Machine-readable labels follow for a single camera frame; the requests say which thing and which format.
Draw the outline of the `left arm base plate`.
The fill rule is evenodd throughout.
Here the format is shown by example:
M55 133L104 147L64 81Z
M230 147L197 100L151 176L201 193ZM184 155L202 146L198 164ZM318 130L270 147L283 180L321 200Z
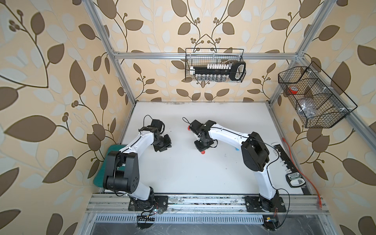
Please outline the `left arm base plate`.
M129 211L164 213L168 207L168 196L151 195L147 200L130 197Z

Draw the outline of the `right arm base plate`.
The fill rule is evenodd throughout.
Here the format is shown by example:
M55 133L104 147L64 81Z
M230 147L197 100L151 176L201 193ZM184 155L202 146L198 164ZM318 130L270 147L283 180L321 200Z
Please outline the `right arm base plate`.
M287 212L283 199L276 194L272 199L266 199L261 195L245 196L247 212Z

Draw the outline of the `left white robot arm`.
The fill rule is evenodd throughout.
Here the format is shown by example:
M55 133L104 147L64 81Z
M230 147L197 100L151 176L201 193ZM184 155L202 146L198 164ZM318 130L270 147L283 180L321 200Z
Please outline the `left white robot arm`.
M153 146L155 152L162 152L171 147L171 139L154 128L143 128L130 144L109 152L105 160L103 188L115 194L126 193L141 201L149 200L152 188L141 182L139 169L139 157L149 146Z

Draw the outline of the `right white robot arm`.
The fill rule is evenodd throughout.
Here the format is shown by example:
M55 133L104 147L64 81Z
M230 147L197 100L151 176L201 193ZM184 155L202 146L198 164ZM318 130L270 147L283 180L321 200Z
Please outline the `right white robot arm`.
M224 142L239 149L245 166L254 172L260 197L271 200L276 196L277 190L273 188L266 169L270 152L257 132L236 132L211 120L206 123L195 120L190 124L189 130L197 137L194 145L203 154L213 147L214 142Z

